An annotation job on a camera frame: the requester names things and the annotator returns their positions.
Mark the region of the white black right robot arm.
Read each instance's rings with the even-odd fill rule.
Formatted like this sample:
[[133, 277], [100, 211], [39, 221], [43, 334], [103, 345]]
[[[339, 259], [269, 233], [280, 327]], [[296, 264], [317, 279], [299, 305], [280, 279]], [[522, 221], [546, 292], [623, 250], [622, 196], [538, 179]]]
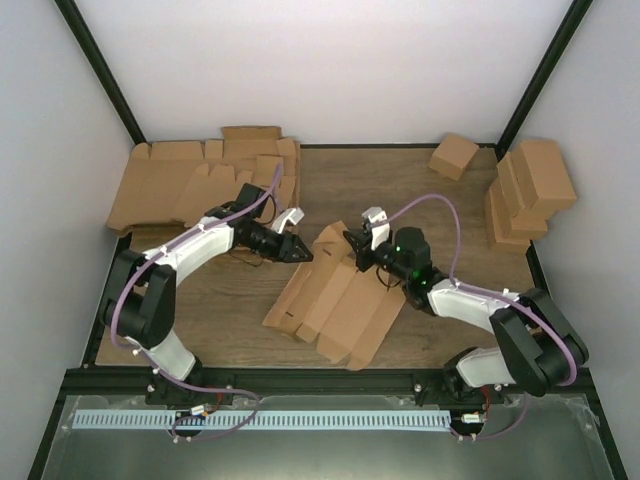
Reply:
[[433, 264], [430, 245], [416, 227], [381, 233], [364, 226], [345, 230], [343, 237], [358, 270], [375, 268], [396, 278], [414, 309], [462, 321], [496, 339], [494, 348], [471, 347], [446, 363], [444, 389], [451, 400], [468, 402], [491, 385], [516, 385], [542, 397], [572, 384], [587, 362], [585, 342], [545, 290], [493, 291], [451, 278]]

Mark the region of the brown cardboard box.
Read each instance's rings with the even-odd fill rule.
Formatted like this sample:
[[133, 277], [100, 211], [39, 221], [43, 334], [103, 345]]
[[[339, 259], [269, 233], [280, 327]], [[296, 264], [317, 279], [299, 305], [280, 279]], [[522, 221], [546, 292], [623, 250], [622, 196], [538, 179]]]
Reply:
[[345, 230], [338, 221], [321, 231], [312, 244], [314, 259], [298, 265], [262, 325], [359, 371], [370, 365], [405, 297], [400, 288], [383, 284], [388, 274], [356, 268]]

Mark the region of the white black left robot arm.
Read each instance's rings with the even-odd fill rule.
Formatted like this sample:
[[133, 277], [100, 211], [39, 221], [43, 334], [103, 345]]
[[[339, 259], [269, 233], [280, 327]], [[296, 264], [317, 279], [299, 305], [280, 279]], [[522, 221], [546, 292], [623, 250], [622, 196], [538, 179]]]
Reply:
[[205, 381], [194, 372], [197, 357], [174, 330], [180, 283], [238, 246], [271, 262], [298, 264], [314, 258], [301, 238], [286, 229], [304, 218], [301, 208], [284, 210], [269, 226], [259, 222], [270, 197], [269, 192], [246, 183], [235, 200], [207, 211], [172, 241], [142, 253], [127, 249], [115, 258], [98, 319], [171, 377], [169, 391], [181, 403], [196, 402]]

